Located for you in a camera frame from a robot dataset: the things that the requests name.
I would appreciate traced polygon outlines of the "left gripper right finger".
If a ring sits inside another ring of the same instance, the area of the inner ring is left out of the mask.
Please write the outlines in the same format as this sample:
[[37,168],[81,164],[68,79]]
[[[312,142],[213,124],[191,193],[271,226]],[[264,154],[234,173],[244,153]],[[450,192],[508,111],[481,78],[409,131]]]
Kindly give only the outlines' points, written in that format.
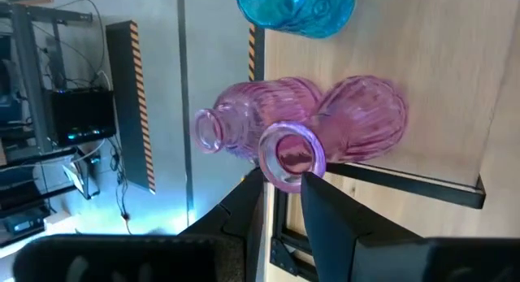
[[422,281],[421,237],[311,172],[301,206],[320,281]]

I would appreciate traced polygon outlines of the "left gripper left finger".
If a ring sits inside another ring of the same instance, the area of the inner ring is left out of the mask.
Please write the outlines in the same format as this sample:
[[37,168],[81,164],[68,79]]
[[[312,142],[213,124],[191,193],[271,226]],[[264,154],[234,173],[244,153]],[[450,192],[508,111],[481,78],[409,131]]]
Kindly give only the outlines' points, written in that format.
[[193,241],[191,281],[254,281],[264,223],[264,175],[258,168],[181,232]]

